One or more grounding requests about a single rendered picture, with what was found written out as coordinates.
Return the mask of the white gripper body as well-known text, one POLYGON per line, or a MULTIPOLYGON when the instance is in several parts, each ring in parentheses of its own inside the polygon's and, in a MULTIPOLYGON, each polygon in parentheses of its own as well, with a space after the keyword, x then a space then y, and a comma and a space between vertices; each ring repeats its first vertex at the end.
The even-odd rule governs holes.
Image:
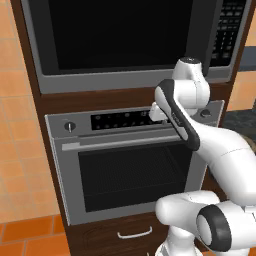
POLYGON ((149 111, 149 117, 153 122, 165 121, 168 119, 163 110, 157 105, 156 102, 153 102, 151 109, 149 111))

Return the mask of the oven door with window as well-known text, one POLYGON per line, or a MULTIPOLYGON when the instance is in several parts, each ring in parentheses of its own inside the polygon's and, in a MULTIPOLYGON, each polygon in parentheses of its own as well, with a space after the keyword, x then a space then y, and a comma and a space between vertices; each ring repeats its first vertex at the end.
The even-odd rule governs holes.
POLYGON ((174 135, 151 131, 53 139, 67 223, 80 225, 152 212, 163 196, 199 190, 206 163, 181 140, 91 151, 62 151, 62 144, 91 145, 174 135))

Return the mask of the dark wood cupboard tower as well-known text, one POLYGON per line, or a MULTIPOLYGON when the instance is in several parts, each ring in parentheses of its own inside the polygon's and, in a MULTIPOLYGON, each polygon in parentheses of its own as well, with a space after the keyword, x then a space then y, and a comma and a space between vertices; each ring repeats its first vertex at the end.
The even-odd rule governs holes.
POLYGON ((139 88, 42 95, 36 77, 36 70, 32 58, 21 0, 10 0, 10 3, 16 22, 37 117, 39 119, 44 147, 51 175, 54 179, 53 184, 55 192, 57 196, 60 196, 60 186, 56 181, 57 172, 54 167, 53 154, 50 148, 50 140, 47 134, 44 116, 46 114, 59 114, 65 111, 79 112, 85 110, 107 110, 149 106, 153 102, 154 90, 152 88, 139 88))

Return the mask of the steel built-in oven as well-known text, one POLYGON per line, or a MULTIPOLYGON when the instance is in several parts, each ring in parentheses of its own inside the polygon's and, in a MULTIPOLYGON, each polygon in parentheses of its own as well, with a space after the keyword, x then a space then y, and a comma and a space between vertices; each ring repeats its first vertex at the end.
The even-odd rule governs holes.
POLYGON ((55 138, 107 136, 151 131, 159 134, 170 131, 178 135, 170 122, 151 121, 149 111, 150 108, 144 106, 47 115, 45 121, 51 148, 52 140, 55 138), (69 121, 76 124, 76 128, 71 133, 64 128, 64 124, 69 121))

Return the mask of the dark wood drawer front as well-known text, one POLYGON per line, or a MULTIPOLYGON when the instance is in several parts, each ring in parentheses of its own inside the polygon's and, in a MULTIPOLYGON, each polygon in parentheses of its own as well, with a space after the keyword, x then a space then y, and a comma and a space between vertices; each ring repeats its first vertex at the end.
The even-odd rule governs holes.
POLYGON ((166 239, 168 227, 154 213, 139 214, 87 224, 67 226, 65 232, 71 256, 154 256, 166 239), (147 236, 122 240, 122 235, 142 233, 152 226, 147 236))

